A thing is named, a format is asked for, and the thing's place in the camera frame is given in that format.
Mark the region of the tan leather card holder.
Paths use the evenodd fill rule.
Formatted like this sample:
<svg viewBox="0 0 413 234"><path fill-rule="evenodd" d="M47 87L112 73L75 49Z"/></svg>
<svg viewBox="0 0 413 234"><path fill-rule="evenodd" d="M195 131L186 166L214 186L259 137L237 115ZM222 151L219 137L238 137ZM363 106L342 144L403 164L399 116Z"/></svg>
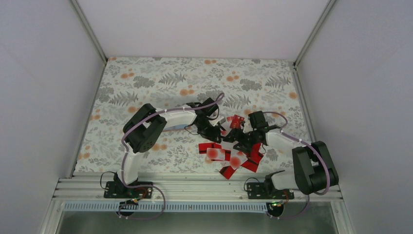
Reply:
<svg viewBox="0 0 413 234"><path fill-rule="evenodd" d="M171 131L184 131L187 127L186 124L183 125L175 125L168 128L165 128L162 132L171 132Z"/></svg>

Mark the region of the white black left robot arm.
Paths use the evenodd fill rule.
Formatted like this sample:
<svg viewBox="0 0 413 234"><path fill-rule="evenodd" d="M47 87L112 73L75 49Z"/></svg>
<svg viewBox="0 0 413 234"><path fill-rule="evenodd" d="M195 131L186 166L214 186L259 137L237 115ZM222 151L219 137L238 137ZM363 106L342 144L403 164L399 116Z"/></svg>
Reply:
<svg viewBox="0 0 413 234"><path fill-rule="evenodd" d="M195 126L197 135L220 143L223 129L221 125L224 122L225 117L220 115L215 102L171 109L159 109L149 103L144 104L123 128L124 136L121 142L125 147L125 155L121 169L117 172L120 181L116 185L116 191L123 197L134 194L140 158L154 146L165 129L181 125Z"/></svg>

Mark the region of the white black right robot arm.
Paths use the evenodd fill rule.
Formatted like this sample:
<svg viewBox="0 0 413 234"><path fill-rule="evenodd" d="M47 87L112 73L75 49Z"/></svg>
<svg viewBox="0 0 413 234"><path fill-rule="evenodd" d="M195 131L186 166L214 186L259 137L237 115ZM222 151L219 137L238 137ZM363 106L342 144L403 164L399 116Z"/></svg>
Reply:
<svg viewBox="0 0 413 234"><path fill-rule="evenodd" d="M308 143L284 132L254 130L248 133L232 129L223 141L234 143L234 149L251 155L253 145L261 143L283 151L292 158L293 168L270 173L264 178L264 193L276 198L285 189L299 190L304 195L324 195L331 186L338 185L339 176L328 147L322 141Z"/></svg>

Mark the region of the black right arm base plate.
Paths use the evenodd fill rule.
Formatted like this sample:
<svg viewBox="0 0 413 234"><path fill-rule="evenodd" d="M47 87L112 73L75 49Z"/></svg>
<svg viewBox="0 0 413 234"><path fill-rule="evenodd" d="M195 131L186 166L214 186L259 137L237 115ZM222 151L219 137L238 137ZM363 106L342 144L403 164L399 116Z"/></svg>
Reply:
<svg viewBox="0 0 413 234"><path fill-rule="evenodd" d="M249 199L282 199L292 200L295 198L293 192L288 189L276 190L273 185L265 185L263 182L248 182L244 186Z"/></svg>

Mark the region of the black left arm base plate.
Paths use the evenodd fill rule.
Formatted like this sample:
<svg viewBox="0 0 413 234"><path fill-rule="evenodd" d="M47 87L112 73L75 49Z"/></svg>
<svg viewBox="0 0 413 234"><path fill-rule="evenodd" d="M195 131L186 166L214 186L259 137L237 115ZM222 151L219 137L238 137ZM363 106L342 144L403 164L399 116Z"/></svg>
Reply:
<svg viewBox="0 0 413 234"><path fill-rule="evenodd" d="M152 182L135 181L132 186L141 186L140 188L127 188L120 180L109 181L106 183L106 191L104 192L104 198L151 198L152 195Z"/></svg>

